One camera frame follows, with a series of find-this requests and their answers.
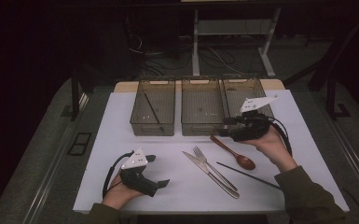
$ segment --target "dark background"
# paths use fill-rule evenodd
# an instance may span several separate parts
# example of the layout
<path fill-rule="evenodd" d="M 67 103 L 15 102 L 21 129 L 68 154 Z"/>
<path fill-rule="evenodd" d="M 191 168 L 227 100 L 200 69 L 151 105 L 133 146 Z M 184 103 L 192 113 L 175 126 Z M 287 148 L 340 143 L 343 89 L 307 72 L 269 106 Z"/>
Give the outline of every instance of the dark background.
<path fill-rule="evenodd" d="M 224 16 L 238 18 L 242 10 L 238 14 L 228 10 Z M 353 10 L 352 5 L 342 4 L 284 7 L 276 35 L 342 35 L 341 28 L 348 30 L 354 23 Z M 134 15 L 129 28 L 125 14 L 118 12 L 70 13 L 58 10 L 52 0 L 0 0 L 0 195 L 52 97 L 73 73 L 85 91 L 101 83 L 131 80 L 136 70 L 127 47 L 130 32 L 173 57 L 177 37 L 192 34 L 192 19 L 188 19 L 192 11 Z M 214 19 L 211 15 L 222 13 L 204 15 Z M 333 74 L 359 101 L 359 34 Z"/>

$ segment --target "fork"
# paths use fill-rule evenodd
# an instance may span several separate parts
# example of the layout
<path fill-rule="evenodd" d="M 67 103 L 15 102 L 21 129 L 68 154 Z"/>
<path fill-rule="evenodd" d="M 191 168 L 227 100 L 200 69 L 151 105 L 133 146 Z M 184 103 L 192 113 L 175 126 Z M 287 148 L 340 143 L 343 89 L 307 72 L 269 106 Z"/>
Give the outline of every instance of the fork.
<path fill-rule="evenodd" d="M 194 147 L 193 148 L 194 153 L 196 153 L 196 156 L 200 159 L 200 161 L 202 161 L 203 163 L 207 164 L 209 167 L 211 167 L 212 170 L 214 170 L 214 172 L 227 184 L 229 185 L 232 189 L 234 189 L 235 191 L 237 191 L 237 188 L 235 188 L 234 185 L 231 184 L 231 182 L 229 182 L 224 176 L 222 176 L 220 174 L 220 172 L 218 172 L 206 159 L 206 157 L 204 156 L 204 154 L 201 152 L 201 150 L 198 147 Z"/>

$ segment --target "utensil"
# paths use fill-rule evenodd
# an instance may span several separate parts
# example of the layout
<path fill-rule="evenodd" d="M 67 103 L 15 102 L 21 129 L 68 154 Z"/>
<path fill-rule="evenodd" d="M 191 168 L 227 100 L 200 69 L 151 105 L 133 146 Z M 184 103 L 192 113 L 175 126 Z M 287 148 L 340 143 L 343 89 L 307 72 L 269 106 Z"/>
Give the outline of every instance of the utensil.
<path fill-rule="evenodd" d="M 229 147 L 227 147 L 225 144 L 223 144 L 222 142 L 219 141 L 219 139 L 217 139 L 215 136 L 211 135 L 210 139 L 215 142 L 218 146 L 222 147 L 223 149 L 229 151 L 234 157 L 235 160 L 237 161 L 237 163 L 240 165 L 240 167 L 242 167 L 243 169 L 246 170 L 253 170 L 255 169 L 255 163 L 240 154 L 237 154 L 236 152 L 234 152 L 233 150 L 231 150 Z"/>
<path fill-rule="evenodd" d="M 265 181 L 265 180 L 262 180 L 262 179 L 260 179 L 260 178 L 257 178 L 257 177 L 255 177 L 255 176 L 253 176 L 253 175 L 248 175 L 247 173 L 244 173 L 244 172 L 242 172 L 242 171 L 239 171 L 239 170 L 237 170 L 237 169 L 234 169 L 234 168 L 232 168 L 232 167 L 229 167 L 229 166 L 227 166 L 227 165 L 225 165 L 225 164 L 223 164 L 223 163 L 221 163 L 221 162 L 218 162 L 218 161 L 217 161 L 216 163 L 219 164 L 219 165 L 222 165 L 222 166 L 224 166 L 224 167 L 226 167 L 226 168 L 228 168 L 228 169 L 230 169 L 230 170 L 236 171 L 236 172 L 238 172 L 238 173 L 240 173 L 240 174 L 247 175 L 247 176 L 249 176 L 249 177 L 251 177 L 251 178 L 253 178 L 253 179 L 255 179 L 255 180 L 258 180 L 258 181 L 260 181 L 260 182 L 262 182 L 262 183 L 264 183 L 264 184 L 270 185 L 270 186 L 272 186 L 272 187 L 274 187 L 274 188 L 276 188 L 276 189 L 281 189 L 279 186 L 276 186 L 276 185 L 274 185 L 274 184 L 271 184 L 270 182 L 267 182 L 267 181 Z"/>
<path fill-rule="evenodd" d="M 226 193 L 228 193 L 231 197 L 233 198 L 239 198 L 240 194 L 236 191 L 234 191 L 233 189 L 229 188 L 227 185 L 225 185 L 224 183 L 222 183 L 219 179 L 216 178 L 216 176 L 214 176 L 206 167 L 206 164 L 202 161 L 200 161 L 197 157 L 192 156 L 190 154 L 188 154 L 185 151 L 182 151 L 191 161 L 193 161 L 198 167 L 200 167 L 200 169 L 207 174 L 218 186 L 220 186 L 220 188 L 222 188 Z"/>
<path fill-rule="evenodd" d="M 217 174 L 222 180 L 223 182 L 225 182 L 227 185 L 229 185 L 232 189 L 234 189 L 235 191 L 237 191 L 237 188 L 235 188 L 235 186 L 233 184 L 231 184 L 231 182 L 229 182 L 224 176 L 222 176 L 222 174 L 220 174 L 220 172 L 218 172 L 206 159 L 206 157 L 204 156 L 204 154 L 202 154 L 201 150 L 198 147 L 194 147 L 193 148 L 194 153 L 196 153 L 196 156 L 200 159 L 200 161 L 202 161 L 203 163 L 207 164 L 209 167 L 211 167 L 212 170 L 214 170 L 214 173 Z"/>

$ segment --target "chopstick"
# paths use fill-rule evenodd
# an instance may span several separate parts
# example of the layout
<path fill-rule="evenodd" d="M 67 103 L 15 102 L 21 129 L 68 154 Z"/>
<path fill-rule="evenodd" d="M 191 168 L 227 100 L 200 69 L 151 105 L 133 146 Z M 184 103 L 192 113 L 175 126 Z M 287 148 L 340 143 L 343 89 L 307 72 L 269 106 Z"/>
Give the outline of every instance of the chopstick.
<path fill-rule="evenodd" d="M 225 164 L 223 164 L 223 163 L 221 163 L 221 162 L 218 162 L 218 161 L 217 161 L 216 163 L 219 164 L 219 165 L 221 165 L 221 166 L 224 166 L 224 167 L 226 167 L 226 168 L 228 168 L 228 169 L 230 169 L 230 170 L 236 171 L 236 172 L 238 172 L 238 173 L 240 173 L 240 174 L 247 175 L 247 176 L 249 176 L 249 177 L 251 177 L 251 178 L 253 178 L 253 179 L 255 179 L 255 180 L 258 180 L 258 181 L 260 181 L 260 182 L 262 182 L 262 183 L 264 183 L 264 184 L 270 185 L 270 186 L 272 186 L 272 187 L 274 187 L 274 188 L 276 188 L 276 189 L 282 190 L 279 186 L 274 185 L 274 184 L 271 184 L 270 182 L 267 182 L 267 181 L 265 181 L 265 180 L 262 180 L 262 179 L 260 179 L 260 178 L 255 177 L 255 176 L 252 176 L 252 175 L 248 175 L 247 173 L 244 173 L 244 172 L 242 172 L 242 171 L 239 171 L 239 170 L 237 170 L 237 169 L 234 169 L 234 168 L 232 168 L 232 167 L 230 167 L 230 166 L 227 166 L 227 165 L 225 165 Z"/>

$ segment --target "translucent storage bin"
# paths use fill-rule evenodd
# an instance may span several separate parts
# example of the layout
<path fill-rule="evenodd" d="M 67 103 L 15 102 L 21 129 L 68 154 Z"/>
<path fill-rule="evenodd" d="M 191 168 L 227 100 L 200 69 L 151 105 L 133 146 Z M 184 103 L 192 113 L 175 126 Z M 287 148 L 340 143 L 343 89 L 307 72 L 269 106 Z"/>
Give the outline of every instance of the translucent storage bin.
<path fill-rule="evenodd" d="M 182 77 L 182 135 L 211 135 L 223 127 L 218 77 Z"/>
<path fill-rule="evenodd" d="M 130 124 L 138 136 L 173 136 L 175 77 L 143 77 Z"/>
<path fill-rule="evenodd" d="M 246 98 L 265 97 L 263 86 L 259 79 L 249 75 L 223 75 L 224 93 L 226 95 L 226 107 L 231 118 L 240 116 L 243 102 Z M 257 109 L 268 117 L 273 117 L 271 107 L 265 105 Z"/>

